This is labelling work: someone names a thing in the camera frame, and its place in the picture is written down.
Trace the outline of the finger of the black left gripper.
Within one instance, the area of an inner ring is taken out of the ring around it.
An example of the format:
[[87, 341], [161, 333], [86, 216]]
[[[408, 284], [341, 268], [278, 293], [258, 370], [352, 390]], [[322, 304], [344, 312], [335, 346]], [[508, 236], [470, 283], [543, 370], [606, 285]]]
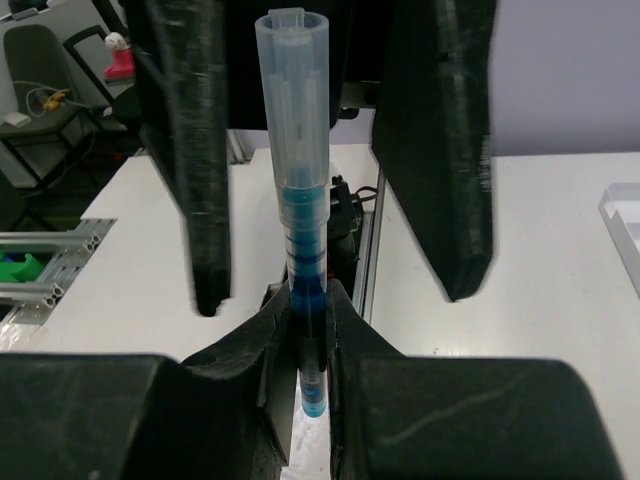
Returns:
[[493, 257], [489, 63], [495, 1], [399, 1], [371, 147], [452, 301]]

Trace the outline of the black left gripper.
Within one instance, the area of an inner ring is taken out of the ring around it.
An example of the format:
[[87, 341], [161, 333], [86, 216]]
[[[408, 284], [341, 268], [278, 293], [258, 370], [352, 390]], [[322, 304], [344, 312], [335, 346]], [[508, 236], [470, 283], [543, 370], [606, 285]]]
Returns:
[[125, 1], [122, 6], [141, 137], [184, 217], [195, 307], [213, 316], [231, 290], [227, 126], [268, 130], [255, 22], [272, 9], [297, 7], [328, 19], [330, 129], [342, 109], [373, 107], [368, 93], [382, 79], [394, 4]]

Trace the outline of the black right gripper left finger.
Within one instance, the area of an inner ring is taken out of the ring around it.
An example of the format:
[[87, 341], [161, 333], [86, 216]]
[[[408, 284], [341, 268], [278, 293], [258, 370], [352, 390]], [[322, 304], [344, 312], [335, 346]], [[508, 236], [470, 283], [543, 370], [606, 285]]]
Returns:
[[5, 354], [5, 479], [276, 479], [288, 463], [290, 300], [209, 347], [158, 355]]

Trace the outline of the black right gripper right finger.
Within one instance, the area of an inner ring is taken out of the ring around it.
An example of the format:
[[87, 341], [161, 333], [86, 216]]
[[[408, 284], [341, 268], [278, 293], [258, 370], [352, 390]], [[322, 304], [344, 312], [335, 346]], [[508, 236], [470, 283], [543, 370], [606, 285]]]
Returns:
[[327, 288], [335, 479], [619, 479], [591, 392], [569, 364], [410, 357]]

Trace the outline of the teal gel pen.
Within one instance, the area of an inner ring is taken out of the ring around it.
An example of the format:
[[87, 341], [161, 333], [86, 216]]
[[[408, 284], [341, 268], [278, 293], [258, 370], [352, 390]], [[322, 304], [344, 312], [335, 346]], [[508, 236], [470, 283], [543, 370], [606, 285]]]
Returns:
[[291, 315], [297, 337], [297, 362], [304, 413], [321, 416], [327, 405], [327, 189], [285, 188], [281, 212], [287, 252]]

